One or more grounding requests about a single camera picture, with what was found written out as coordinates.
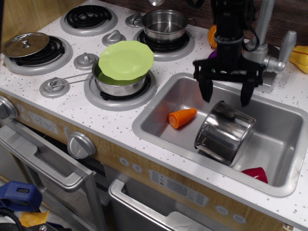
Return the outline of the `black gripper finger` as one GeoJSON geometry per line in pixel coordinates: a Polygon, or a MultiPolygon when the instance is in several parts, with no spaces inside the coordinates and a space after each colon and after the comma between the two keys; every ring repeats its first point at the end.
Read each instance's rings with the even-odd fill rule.
{"type": "Polygon", "coordinates": [[[251,82],[247,81],[243,83],[240,96],[242,107],[247,106],[249,104],[254,88],[255,88],[255,83],[253,81],[251,82]]]}
{"type": "Polygon", "coordinates": [[[203,75],[200,75],[198,78],[198,82],[199,82],[199,89],[202,95],[202,98],[206,101],[206,102],[210,102],[211,100],[211,96],[213,93],[213,82],[211,79],[209,79],[208,77],[205,77],[203,75]]]}

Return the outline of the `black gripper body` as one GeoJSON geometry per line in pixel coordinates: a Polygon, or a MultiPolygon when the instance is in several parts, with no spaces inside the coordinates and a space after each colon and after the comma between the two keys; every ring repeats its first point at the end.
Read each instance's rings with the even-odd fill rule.
{"type": "Polygon", "coordinates": [[[206,85],[214,80],[252,83],[254,86],[263,84],[264,65],[247,60],[242,55],[233,59],[217,54],[215,57],[196,60],[193,65],[194,78],[206,85]]]}

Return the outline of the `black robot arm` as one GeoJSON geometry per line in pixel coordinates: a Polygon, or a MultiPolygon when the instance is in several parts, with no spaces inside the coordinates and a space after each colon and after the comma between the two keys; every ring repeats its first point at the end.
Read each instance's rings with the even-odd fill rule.
{"type": "Polygon", "coordinates": [[[244,58],[249,51],[244,38],[245,30],[251,30],[255,20],[252,0],[211,1],[213,22],[217,26],[214,40],[216,56],[193,62],[194,78],[198,81],[202,98],[209,102],[213,93],[213,81],[238,82],[242,84],[240,101],[247,106],[254,88],[263,83],[265,66],[244,58]]]}

